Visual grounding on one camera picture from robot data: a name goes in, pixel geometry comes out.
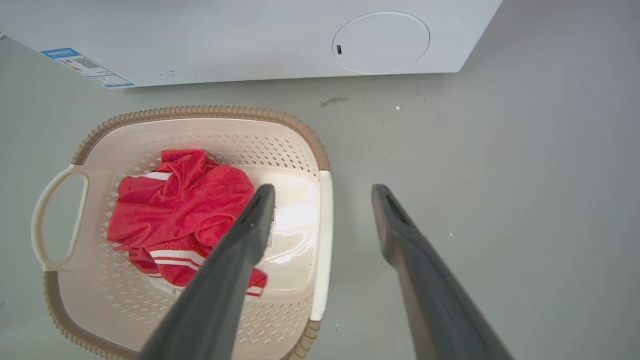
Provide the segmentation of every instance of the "basket rim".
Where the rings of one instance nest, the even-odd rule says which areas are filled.
[[[135,111],[110,118],[98,125],[78,147],[71,159],[73,165],[84,165],[91,150],[110,132],[127,125],[171,119],[224,118],[274,122],[292,129],[306,141],[316,158],[318,170],[330,170],[329,157],[317,135],[298,118],[285,113],[246,106],[176,106]]]
[[[302,136],[302,139],[309,145],[316,158],[318,170],[330,170],[329,158],[320,139],[306,124],[298,118],[282,111],[248,108],[246,106],[177,106],[135,111],[112,117],[101,125],[98,125],[98,127],[83,140],[74,154],[71,164],[84,165],[89,153],[91,153],[91,150],[96,144],[107,134],[120,127],[144,122],[190,118],[258,120],[286,126]],[[137,358],[137,352],[85,331],[69,317],[60,296],[57,271],[44,273],[44,298],[54,325],[60,330],[62,335],[71,342],[105,359],[133,360]],[[320,331],[320,323],[320,321],[308,319],[307,325],[296,344],[280,360],[303,359],[309,350],[311,350],[311,345],[317,338],[317,333]]]

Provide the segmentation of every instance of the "white stripe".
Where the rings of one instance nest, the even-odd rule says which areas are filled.
[[[178,261],[178,260],[156,260],[156,264],[158,265],[180,265],[180,266],[188,266],[193,270],[198,271],[200,269],[199,266],[195,266],[189,261]]]
[[[150,172],[148,174],[143,174],[143,175],[133,175],[131,177],[148,177],[149,179],[156,179],[156,180],[164,180],[167,181],[169,180],[169,177],[171,176],[170,172]]]
[[[202,256],[200,256],[197,252],[191,250],[153,250],[150,251],[149,254],[151,254],[153,258],[190,259],[198,265],[202,265],[202,263],[204,262],[204,258]]]
[[[246,292],[248,292],[248,293],[261,294],[261,293],[262,293],[262,290],[263,290],[263,289],[262,289],[261,287],[259,287],[259,286],[252,286],[252,287],[248,288],[248,289],[246,290]]]

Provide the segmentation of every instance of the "sticker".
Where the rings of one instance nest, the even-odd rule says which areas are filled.
[[[65,49],[55,49],[40,52],[45,56],[56,60],[62,65],[84,75],[86,78],[89,78],[106,88],[133,86],[132,83],[121,78],[120,76],[117,76],[111,71],[96,64],[94,61],[91,61],[86,56],[83,56],[82,54],[73,49],[69,49],[68,47]]]
[[[267,247],[273,246],[273,229],[276,227],[276,206],[273,206],[273,212],[271,213],[271,228],[269,229],[269,239],[267,240]]]

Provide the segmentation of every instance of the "blue label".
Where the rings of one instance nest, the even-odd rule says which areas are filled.
[[[69,49],[68,47],[64,49],[55,49],[55,50],[47,50],[47,51],[40,51],[40,52],[52,59],[68,58],[69,56],[82,56],[79,53],[75,52],[73,49]]]
[[[119,88],[121,86],[133,86],[128,80],[121,78],[108,69],[98,65],[93,60],[81,53],[66,47],[64,49],[54,49],[40,51],[44,56],[82,74],[84,77],[106,87]]]

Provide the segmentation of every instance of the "basket handle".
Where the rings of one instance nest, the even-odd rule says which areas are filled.
[[[78,209],[78,215],[76,217],[76,226],[74,227],[74,232],[71,235],[71,242],[69,243],[69,249],[67,251],[67,255],[61,261],[53,261],[49,259],[47,256],[47,251],[44,248],[44,242],[42,241],[42,224],[44,223],[44,214],[51,198],[56,193],[56,190],[65,182],[71,175],[78,174],[83,177],[84,186],[82,197],[80,199],[80,207]],[[83,170],[82,166],[78,165],[69,165],[68,168],[62,170],[56,177],[54,177],[44,191],[40,194],[38,201],[36,202],[36,207],[33,210],[33,217],[31,218],[31,244],[33,245],[33,250],[36,253],[36,257],[42,264],[42,270],[53,271],[57,270],[61,265],[66,263],[71,255],[73,254],[74,248],[76,247],[76,241],[78,238],[78,234],[80,232],[80,223],[82,222],[82,216],[84,213],[84,205],[86,204],[86,195],[89,190],[89,176]]]

